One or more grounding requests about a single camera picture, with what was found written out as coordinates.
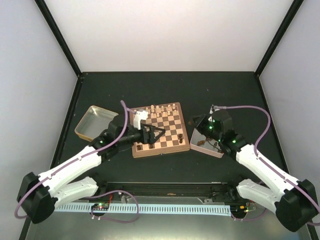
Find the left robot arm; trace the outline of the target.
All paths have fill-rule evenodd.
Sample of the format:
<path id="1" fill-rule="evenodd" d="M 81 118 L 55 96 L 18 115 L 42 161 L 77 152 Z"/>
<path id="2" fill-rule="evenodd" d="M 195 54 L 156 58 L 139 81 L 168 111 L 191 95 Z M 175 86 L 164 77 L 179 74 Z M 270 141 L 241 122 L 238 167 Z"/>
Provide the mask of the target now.
<path id="1" fill-rule="evenodd" d="M 114 157 L 122 146 L 134 143 L 152 145 L 165 134 L 164 128 L 142 123 L 134 127 L 128 118 L 115 117 L 96 138 L 78 154 L 38 175 L 30 172 L 22 178 L 17 196 L 17 209 L 33 224 L 46 220 L 58 207 L 82 198 L 103 199 L 106 185 L 80 175 Z"/>

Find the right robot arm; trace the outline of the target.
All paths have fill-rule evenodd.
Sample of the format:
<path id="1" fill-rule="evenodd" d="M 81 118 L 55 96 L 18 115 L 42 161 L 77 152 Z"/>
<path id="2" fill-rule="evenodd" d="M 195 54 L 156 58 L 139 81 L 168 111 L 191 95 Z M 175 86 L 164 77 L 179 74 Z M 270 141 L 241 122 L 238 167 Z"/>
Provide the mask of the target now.
<path id="1" fill-rule="evenodd" d="M 234 129 L 225 107 L 215 107 L 210 114 L 191 117 L 189 121 L 201 135 L 215 140 L 222 152 L 254 173 L 263 185 L 244 179 L 227 189 L 234 202 L 252 200 L 274 213 L 289 231 L 296 232 L 320 213 L 315 186 L 307 179 L 298 180 L 281 170 L 246 141 Z"/>

